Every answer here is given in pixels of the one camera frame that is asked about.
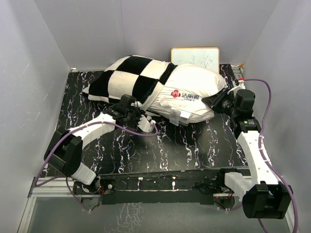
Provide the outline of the white pillow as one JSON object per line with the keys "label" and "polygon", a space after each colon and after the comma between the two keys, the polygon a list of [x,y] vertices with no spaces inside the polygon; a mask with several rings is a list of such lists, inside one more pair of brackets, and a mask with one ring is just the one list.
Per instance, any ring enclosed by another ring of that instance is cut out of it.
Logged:
{"label": "white pillow", "polygon": [[171,124],[198,123],[214,117],[202,99],[227,87],[217,72],[191,64],[177,66],[147,111],[167,118]]}

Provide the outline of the black white checkered pillowcase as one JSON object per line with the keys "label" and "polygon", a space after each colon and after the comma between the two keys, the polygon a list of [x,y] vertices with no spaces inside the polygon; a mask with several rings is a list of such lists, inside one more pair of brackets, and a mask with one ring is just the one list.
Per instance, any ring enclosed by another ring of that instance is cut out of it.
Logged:
{"label": "black white checkered pillowcase", "polygon": [[83,89],[89,100],[118,103],[123,95],[136,98],[146,111],[156,100],[177,65],[138,55],[123,57]]}

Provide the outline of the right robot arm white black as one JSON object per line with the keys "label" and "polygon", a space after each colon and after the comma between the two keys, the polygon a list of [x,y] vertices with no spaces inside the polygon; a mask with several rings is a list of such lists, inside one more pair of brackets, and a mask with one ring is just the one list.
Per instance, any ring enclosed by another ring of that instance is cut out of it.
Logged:
{"label": "right robot arm white black", "polygon": [[218,114],[226,114],[230,128],[240,144],[251,174],[251,181],[236,170],[222,170],[217,180],[221,192],[232,190],[241,200],[247,218],[283,219],[291,202],[291,189],[267,165],[268,155],[260,135],[261,127],[253,117],[255,93],[239,89],[222,89],[202,98],[202,102]]}

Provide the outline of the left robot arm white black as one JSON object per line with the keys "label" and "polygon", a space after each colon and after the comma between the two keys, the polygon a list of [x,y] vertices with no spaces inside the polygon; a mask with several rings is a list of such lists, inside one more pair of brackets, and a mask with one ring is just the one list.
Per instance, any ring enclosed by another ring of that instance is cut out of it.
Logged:
{"label": "left robot arm white black", "polygon": [[123,95],[119,103],[109,106],[96,118],[79,127],[58,128],[44,155],[44,161],[65,177],[78,181],[84,191],[94,194],[100,189],[100,178],[82,162],[83,149],[125,123],[135,123],[143,132],[151,132],[154,124],[140,109],[136,98]]}

